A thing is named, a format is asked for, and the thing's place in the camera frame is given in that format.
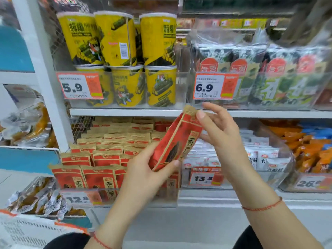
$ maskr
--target right hand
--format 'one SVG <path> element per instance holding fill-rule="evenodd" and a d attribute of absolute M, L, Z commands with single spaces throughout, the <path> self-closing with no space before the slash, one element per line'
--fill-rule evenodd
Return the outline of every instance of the right hand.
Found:
<path fill-rule="evenodd" d="M 204 102 L 203 107 L 216 114 L 199 110 L 196 113 L 208 135 L 201 134 L 201 139 L 214 146 L 222 166 L 234 166 L 250 163 L 244 149 L 239 127 L 227 110 L 219 105 Z"/>

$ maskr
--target can lid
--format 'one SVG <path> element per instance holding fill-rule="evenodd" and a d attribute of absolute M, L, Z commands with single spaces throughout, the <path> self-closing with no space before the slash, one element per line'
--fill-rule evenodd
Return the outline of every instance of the can lid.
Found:
<path fill-rule="evenodd" d="M 76 65 L 75 68 L 79 71 L 81 70 L 99 70 L 99 69 L 104 69 L 103 65 Z"/>
<path fill-rule="evenodd" d="M 176 14 L 171 14 L 171 13 L 166 13 L 166 12 L 155 12 L 155 13 L 142 14 L 139 16 L 139 19 L 142 19 L 142 18 L 148 17 L 148 16 L 167 16 L 167 17 L 176 18 Z"/>
<path fill-rule="evenodd" d="M 57 18 L 60 18 L 60 17 L 63 17 L 63 16 L 91 16 L 91 17 L 93 17 L 93 14 L 91 14 L 91 13 L 82 13 L 82 12 L 68 12 L 68 11 L 56 13 Z"/>
<path fill-rule="evenodd" d="M 145 65 L 144 68 L 146 70 L 151 70 L 151 71 L 161 71 L 161 70 L 173 70 L 173 69 L 177 69 L 178 66 L 177 65 L 166 65 L 166 66 L 148 66 Z"/>
<path fill-rule="evenodd" d="M 111 69 L 115 70 L 138 70 L 142 69 L 143 65 L 136 65 L 136 66 L 118 66 L 118 67 L 111 67 Z"/>
<path fill-rule="evenodd" d="M 131 19 L 134 19 L 134 16 L 128 13 L 124 13 L 124 12 L 118 12 L 118 11 L 97 11 L 93 13 L 94 15 L 116 15 L 116 16 L 126 16 L 129 17 Z"/>

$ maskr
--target forearm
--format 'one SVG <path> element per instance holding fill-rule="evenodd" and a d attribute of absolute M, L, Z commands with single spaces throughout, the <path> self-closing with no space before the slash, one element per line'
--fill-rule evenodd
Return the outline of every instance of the forearm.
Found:
<path fill-rule="evenodd" d="M 130 211 L 125 203 L 117 200 L 108 213 L 105 222 L 95 232 L 96 237 L 108 247 L 120 249 L 126 231 L 134 218 L 135 213 Z M 91 238 L 84 249 L 99 248 L 105 249 L 94 238 Z"/>
<path fill-rule="evenodd" d="M 263 181 L 250 162 L 225 166 L 223 170 L 242 206 L 263 208 L 279 200 L 276 192 Z M 245 213 L 264 249 L 323 248 L 284 202 L 268 210 L 246 210 Z"/>

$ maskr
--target yellow canister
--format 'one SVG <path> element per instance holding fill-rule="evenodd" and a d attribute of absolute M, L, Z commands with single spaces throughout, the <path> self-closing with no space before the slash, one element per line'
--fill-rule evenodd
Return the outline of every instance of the yellow canister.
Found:
<path fill-rule="evenodd" d="M 94 13 L 100 32 L 100 48 L 109 67 L 135 66 L 136 42 L 134 16 L 115 11 Z"/>
<path fill-rule="evenodd" d="M 148 13 L 140 15 L 139 19 L 144 65 L 175 65 L 176 15 Z"/>
<path fill-rule="evenodd" d="M 143 65 L 112 68 L 115 100 L 123 107 L 137 106 L 145 97 Z"/>
<path fill-rule="evenodd" d="M 56 16 L 74 65 L 102 65 L 99 32 L 93 14 L 59 12 Z"/>
<path fill-rule="evenodd" d="M 81 72 L 98 72 L 99 81 L 102 87 L 103 100 L 87 100 L 87 103 L 94 107 L 102 107 L 113 103 L 114 94 L 110 85 L 110 73 L 104 71 L 104 66 L 76 66 L 77 71 Z"/>
<path fill-rule="evenodd" d="M 175 104 L 177 66 L 145 66 L 148 104 L 168 107 Z"/>
<path fill-rule="evenodd" d="M 136 40 L 136 56 L 138 63 L 144 63 L 143 50 L 142 50 L 142 36 L 141 36 L 141 24 L 139 19 L 134 19 L 135 25 L 135 40 Z"/>

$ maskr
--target hand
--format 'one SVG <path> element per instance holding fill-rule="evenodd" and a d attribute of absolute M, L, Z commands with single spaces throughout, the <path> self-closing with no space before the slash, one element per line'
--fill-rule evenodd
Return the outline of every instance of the hand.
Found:
<path fill-rule="evenodd" d="M 248 155 L 244 149 L 239 127 L 227 110 L 216 104 L 204 102 L 205 109 L 216 114 L 205 113 L 199 110 L 196 113 L 208 135 L 201 134 L 201 139 L 214 146 L 222 166 L 234 166 L 249 163 Z"/>
<path fill-rule="evenodd" d="M 152 171 L 148 162 L 157 145 L 158 142 L 153 142 L 128 162 L 128 171 L 115 204 L 129 207 L 134 215 L 152 200 L 160 186 L 181 165 L 180 161 L 175 160 L 158 172 Z"/>

